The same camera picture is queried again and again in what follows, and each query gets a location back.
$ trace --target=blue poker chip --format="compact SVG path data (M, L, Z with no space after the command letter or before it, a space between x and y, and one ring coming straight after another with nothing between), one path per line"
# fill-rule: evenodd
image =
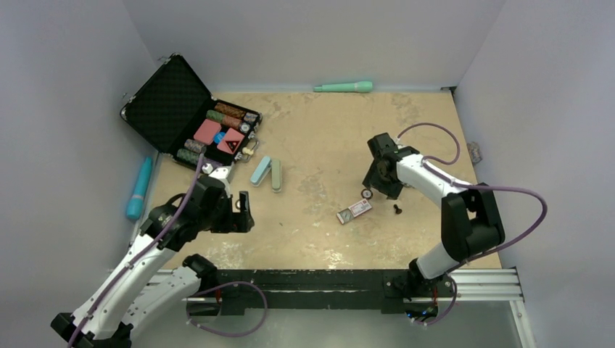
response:
M226 132L220 132L213 137L213 142L219 144L222 141L222 138L226 135Z

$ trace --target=black case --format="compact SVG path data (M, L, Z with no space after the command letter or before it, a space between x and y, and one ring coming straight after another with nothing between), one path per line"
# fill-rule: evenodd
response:
M217 144L207 146L205 156L223 165L231 165L237 160L248 160L242 149L254 139L255 132L263 120L260 112L246 109L214 98L199 76L179 53L172 54L152 77L132 96L122 108L120 115L132 128L145 138L156 150L169 154L177 162L194 167L193 164L177 158L179 149L186 139L205 121L208 110L214 109L218 102L230 105L245 112L257 115L250 125L234 154L222 152ZM228 127L222 125L223 132Z

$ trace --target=blue cylindrical object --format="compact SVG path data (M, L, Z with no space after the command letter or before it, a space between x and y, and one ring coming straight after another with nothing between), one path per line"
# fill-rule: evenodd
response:
M152 174L152 159L147 157L145 162L141 166L139 177L136 179L135 190L131 200L126 207L126 216L131 220L138 220L143 212L143 203L145 200L145 193L147 192L147 186L149 185L149 177Z

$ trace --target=beige table surface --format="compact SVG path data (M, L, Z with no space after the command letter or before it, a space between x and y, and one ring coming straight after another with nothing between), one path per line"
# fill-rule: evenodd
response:
M246 234L201 232L165 268L175 268L199 253L218 268L361 269L406 268L408 262L440 241L440 212L415 189L399 200L375 191L373 209L341 225L335 214L360 200L361 182L372 157L367 140L392 137L407 125L429 121L450 129L465 144L449 93L312 94L219 93L219 99L262 112L257 136L262 143L248 163L234 168L235 197L248 190L256 226ZM403 144L422 154L453 158L454 143L445 133L423 127L404 135ZM271 174L259 187L249 177L264 155L282 163L282 192L271 191ZM469 155L443 168L475 183ZM184 192L193 172L162 160L152 206ZM396 215L393 204L403 209ZM496 254L467 267L499 268Z

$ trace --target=gray wall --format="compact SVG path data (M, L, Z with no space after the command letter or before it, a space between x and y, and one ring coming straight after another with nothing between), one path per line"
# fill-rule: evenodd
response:
M466 138L483 149L478 177L549 203L501 253L519 267L539 347L615 341L614 38L612 0L507 0L457 90ZM498 200L509 236L537 217L532 199Z
M152 149L118 111L155 66L120 0L3 1L0 47L0 347L62 347L131 235Z
M505 0L124 0L154 59L182 52L208 87L456 86Z

